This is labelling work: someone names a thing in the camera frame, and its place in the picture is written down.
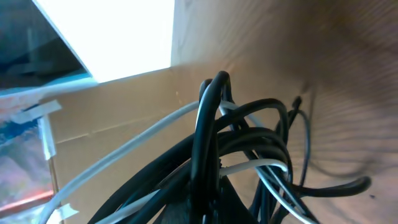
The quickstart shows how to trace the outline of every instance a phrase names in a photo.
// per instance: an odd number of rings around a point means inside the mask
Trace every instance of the white tape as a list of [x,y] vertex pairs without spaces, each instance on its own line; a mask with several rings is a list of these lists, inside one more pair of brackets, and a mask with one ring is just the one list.
[[46,114],[52,113],[54,111],[62,109],[61,105],[57,100],[53,100],[48,103],[44,103],[42,105],[36,106],[30,110],[23,111],[17,114],[11,115],[11,121],[17,124],[23,124],[28,121],[33,121],[39,117],[42,117]]
[[79,211],[71,208],[70,203],[62,205],[60,208],[56,209],[53,214],[51,214],[49,221],[47,223],[60,223],[72,215],[79,213]]
[[40,138],[42,139],[44,157],[47,161],[57,154],[52,137],[50,119],[47,114],[39,119],[39,132]]

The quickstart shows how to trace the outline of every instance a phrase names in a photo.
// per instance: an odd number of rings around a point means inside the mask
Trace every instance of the black object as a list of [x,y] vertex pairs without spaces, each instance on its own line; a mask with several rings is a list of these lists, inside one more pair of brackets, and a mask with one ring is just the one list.
[[[287,179],[279,168],[260,167],[275,189],[282,187],[286,201],[314,223],[315,216],[302,202],[301,197],[346,197],[364,192],[371,185],[369,177],[361,177],[351,183],[310,189],[303,187],[310,158],[310,126],[305,113],[299,110],[301,98],[296,98],[293,110],[275,99],[257,100],[227,110],[227,114],[215,120],[220,101],[233,102],[229,75],[220,72],[214,80],[205,80],[200,87],[200,108],[197,129],[120,187],[95,213],[89,223],[96,223],[141,197],[160,189],[138,212],[119,223],[146,223],[165,207],[155,223],[280,223],[288,214],[284,207],[276,212],[276,199],[264,187],[257,186],[253,204],[249,210],[240,201],[227,177],[219,178],[220,157],[243,151],[249,159],[258,157],[277,159],[287,164]],[[280,121],[272,131],[267,128],[250,128],[244,117],[264,108],[275,108]],[[307,134],[303,176],[299,185],[292,183],[292,161],[286,144],[289,127],[297,114],[303,116]],[[231,131],[220,132],[230,126]]]

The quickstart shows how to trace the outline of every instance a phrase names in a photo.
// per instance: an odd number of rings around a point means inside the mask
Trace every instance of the tape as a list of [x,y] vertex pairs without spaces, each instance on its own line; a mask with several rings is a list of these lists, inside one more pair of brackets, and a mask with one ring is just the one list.
[[72,215],[76,215],[79,211],[71,208],[70,203],[62,205],[60,208],[56,209],[53,214],[51,214],[47,223],[60,223]]
[[11,121],[17,124],[24,124],[28,121],[41,118],[46,114],[62,109],[57,100],[35,106],[32,109],[11,115]]
[[38,120],[40,138],[42,139],[43,151],[45,160],[49,160],[51,157],[57,154],[55,150],[54,139],[52,137],[51,125],[49,116],[46,114]]

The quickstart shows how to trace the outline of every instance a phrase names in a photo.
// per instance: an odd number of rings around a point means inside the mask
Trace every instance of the wooden table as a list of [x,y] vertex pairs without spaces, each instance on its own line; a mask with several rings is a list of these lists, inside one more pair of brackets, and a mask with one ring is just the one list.
[[[362,175],[371,188],[346,198],[306,198],[322,223],[398,222],[398,8],[394,1],[176,0],[171,71],[180,103],[196,100],[200,82],[231,74],[242,104],[303,96],[312,119],[306,186],[342,184]],[[258,113],[273,127],[275,111]],[[288,149],[300,177],[303,123]],[[227,164],[242,155],[224,159]],[[255,174],[231,176],[249,204]],[[285,223],[299,222],[293,217]]]

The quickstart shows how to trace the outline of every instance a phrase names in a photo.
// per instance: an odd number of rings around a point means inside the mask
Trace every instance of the bright white panel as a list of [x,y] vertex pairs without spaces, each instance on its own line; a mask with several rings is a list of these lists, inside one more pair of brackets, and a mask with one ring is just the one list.
[[174,0],[34,0],[98,82],[170,66]]

